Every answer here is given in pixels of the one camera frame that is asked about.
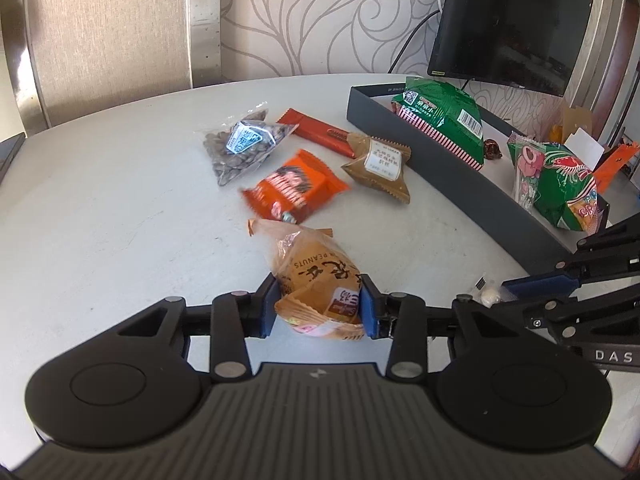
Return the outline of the gold smartphone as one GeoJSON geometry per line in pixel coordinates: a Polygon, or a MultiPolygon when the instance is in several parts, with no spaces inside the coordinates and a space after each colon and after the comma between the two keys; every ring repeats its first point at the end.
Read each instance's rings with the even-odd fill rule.
{"type": "Polygon", "coordinates": [[[24,132],[11,136],[0,143],[0,182],[6,176],[18,151],[24,144],[27,136],[24,132]]]}

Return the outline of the orange peanut snack bag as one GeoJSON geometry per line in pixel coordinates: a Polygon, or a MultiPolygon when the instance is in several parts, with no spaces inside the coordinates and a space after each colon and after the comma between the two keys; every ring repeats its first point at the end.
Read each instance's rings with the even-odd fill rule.
{"type": "Polygon", "coordinates": [[[265,219],[247,221],[262,243],[281,298],[274,310],[297,333],[359,340],[360,270],[330,230],[265,219]]]}

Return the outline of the green pea snack bag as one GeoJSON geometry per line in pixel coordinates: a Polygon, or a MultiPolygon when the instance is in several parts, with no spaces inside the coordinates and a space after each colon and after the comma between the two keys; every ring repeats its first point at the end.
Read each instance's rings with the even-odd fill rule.
{"type": "Polygon", "coordinates": [[[483,168],[480,109],[464,91],[449,82],[408,77],[392,99],[392,110],[472,169],[483,168]]]}

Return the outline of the clear sunflower seed packet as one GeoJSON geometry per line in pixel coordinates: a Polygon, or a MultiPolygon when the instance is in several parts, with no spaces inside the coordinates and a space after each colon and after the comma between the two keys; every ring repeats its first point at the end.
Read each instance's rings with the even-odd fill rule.
{"type": "Polygon", "coordinates": [[[267,122],[268,110],[253,110],[224,130],[206,133],[203,146],[217,184],[222,188],[257,169],[291,134],[298,124],[267,122]]]}

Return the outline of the black wall television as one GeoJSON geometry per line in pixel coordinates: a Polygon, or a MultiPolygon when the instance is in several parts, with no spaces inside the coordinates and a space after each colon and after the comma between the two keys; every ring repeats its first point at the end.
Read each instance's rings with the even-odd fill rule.
{"type": "Polygon", "coordinates": [[[428,73],[562,96],[593,0],[445,0],[428,73]]]}

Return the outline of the green shrimp chips bag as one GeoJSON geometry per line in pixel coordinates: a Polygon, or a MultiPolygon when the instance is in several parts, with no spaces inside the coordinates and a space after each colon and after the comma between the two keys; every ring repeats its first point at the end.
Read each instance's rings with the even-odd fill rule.
{"type": "Polygon", "coordinates": [[[563,144],[542,144],[544,168],[533,208],[556,228],[594,234],[601,211],[592,171],[563,144]]]}

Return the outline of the brown labelled snack packet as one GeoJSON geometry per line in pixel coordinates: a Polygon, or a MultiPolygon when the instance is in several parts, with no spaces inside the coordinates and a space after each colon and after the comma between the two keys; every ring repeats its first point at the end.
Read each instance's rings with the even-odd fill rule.
{"type": "Polygon", "coordinates": [[[411,148],[356,132],[349,133],[347,143],[355,158],[342,169],[352,180],[390,194],[401,203],[410,203],[404,170],[411,157],[411,148]]]}

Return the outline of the dark shallow tray box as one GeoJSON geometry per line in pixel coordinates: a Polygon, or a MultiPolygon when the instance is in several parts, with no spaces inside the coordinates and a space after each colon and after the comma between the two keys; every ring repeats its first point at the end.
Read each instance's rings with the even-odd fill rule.
{"type": "Polygon", "coordinates": [[[349,91],[346,119],[369,136],[405,144],[408,166],[457,206],[527,273],[552,270],[576,252],[582,237],[555,229],[537,211],[527,212],[512,197],[514,170],[510,160],[472,168],[408,120],[390,109],[390,98],[402,84],[365,84],[349,91]]]}

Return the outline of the red chocolate wafer bar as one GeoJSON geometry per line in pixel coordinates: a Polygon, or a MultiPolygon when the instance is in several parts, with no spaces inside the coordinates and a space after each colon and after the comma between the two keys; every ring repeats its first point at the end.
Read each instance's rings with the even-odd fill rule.
{"type": "Polygon", "coordinates": [[[294,108],[289,108],[279,119],[279,124],[295,126],[294,134],[314,144],[328,148],[350,159],[355,153],[347,142],[348,132],[313,118],[294,108]]]}

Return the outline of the orange blue cardboard box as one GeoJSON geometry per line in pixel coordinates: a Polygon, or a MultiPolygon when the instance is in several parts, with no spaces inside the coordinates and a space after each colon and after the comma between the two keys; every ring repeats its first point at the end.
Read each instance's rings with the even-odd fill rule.
{"type": "Polygon", "coordinates": [[[593,173],[598,192],[603,195],[623,166],[639,154],[639,144],[620,141],[614,148],[605,148],[591,133],[592,113],[588,108],[561,103],[560,122],[551,127],[550,142],[565,145],[593,173]]]}

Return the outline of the orange red snack packet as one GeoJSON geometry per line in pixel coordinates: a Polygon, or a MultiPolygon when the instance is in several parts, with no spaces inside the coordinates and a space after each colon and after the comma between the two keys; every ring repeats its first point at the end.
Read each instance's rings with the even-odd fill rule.
{"type": "Polygon", "coordinates": [[[321,159],[306,150],[264,177],[252,188],[242,188],[245,203],[260,218],[299,224],[349,185],[321,159]]]}

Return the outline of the small white candy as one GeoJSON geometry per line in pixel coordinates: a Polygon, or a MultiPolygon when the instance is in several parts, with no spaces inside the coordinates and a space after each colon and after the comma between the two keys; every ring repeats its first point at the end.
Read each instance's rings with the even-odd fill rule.
{"type": "Polygon", "coordinates": [[[505,294],[501,285],[486,275],[482,275],[471,289],[473,298],[488,308],[501,302],[505,294]]]}

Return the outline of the pink cartoon candy packet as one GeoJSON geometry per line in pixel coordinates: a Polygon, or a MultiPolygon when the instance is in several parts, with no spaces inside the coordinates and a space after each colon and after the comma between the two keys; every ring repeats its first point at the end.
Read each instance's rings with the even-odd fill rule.
{"type": "Polygon", "coordinates": [[[537,198],[538,183],[544,168],[544,144],[512,133],[506,144],[515,171],[514,200],[531,210],[537,198]]]}

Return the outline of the brown foil candy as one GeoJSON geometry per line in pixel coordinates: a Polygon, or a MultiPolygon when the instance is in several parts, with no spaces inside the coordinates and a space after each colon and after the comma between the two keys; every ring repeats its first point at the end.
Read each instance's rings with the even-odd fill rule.
{"type": "Polygon", "coordinates": [[[497,160],[502,157],[499,144],[494,139],[484,141],[484,159],[497,160]]]}

